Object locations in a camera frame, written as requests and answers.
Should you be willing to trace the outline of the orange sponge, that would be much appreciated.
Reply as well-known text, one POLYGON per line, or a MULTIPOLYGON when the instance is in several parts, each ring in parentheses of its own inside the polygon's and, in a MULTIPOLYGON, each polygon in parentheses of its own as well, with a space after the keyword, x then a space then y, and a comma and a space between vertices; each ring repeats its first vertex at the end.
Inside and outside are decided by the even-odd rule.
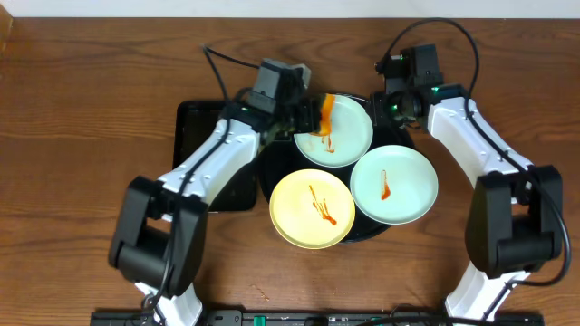
POLYGON ((314 120, 317 122, 317 128, 313 132, 315 136, 325 137, 332 132, 334 102, 335 96, 330 93, 323 94, 312 101, 314 120))

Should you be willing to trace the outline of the light green plate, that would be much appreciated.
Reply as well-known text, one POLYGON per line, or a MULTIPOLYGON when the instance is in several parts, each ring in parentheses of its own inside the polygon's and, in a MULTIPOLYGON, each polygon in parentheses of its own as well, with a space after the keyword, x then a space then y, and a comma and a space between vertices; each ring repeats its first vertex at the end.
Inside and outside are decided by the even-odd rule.
POLYGON ((419 151, 388 145, 367 152, 356 163, 350 190, 357 207, 370 219, 404 225, 431 209, 439 181, 434 167, 419 151))
POLYGON ((325 136, 295 134, 299 151, 327 168, 341 168, 360 159, 372 143, 373 127, 363 105, 338 94, 325 94, 322 107, 329 112, 330 132, 325 136))

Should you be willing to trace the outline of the yellow plate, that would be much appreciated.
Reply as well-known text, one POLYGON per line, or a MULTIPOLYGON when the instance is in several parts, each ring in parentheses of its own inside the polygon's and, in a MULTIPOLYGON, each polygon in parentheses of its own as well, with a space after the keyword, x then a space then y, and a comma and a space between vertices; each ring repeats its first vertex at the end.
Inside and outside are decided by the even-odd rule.
POLYGON ((318 250, 347 236, 356 209, 349 188, 338 177, 319 169, 301 169, 276 184, 269 213, 275 230, 287 242, 318 250))

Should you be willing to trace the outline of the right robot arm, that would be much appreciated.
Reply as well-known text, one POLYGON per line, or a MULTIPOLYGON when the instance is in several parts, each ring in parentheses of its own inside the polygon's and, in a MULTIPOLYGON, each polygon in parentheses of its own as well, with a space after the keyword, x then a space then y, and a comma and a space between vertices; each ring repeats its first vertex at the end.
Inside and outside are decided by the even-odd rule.
POLYGON ((517 154, 458 84, 378 91, 370 108, 393 127, 420 123, 474 187, 465 231, 469 266, 445 300, 450 321, 494 322, 516 287, 564 279, 572 252, 555 167, 538 167, 517 154))

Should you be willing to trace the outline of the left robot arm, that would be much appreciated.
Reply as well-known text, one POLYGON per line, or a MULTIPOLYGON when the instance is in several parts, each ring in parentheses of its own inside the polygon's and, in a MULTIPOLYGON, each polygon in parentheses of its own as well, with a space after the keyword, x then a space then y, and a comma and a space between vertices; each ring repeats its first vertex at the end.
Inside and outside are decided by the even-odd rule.
POLYGON ((203 305, 193 280, 212 202, 278 133, 318 131, 323 111, 316 98, 275 112, 228 101, 213 132, 191 156, 156 180, 136 177, 130 182, 109 263, 143 292, 139 321, 197 324, 203 305))

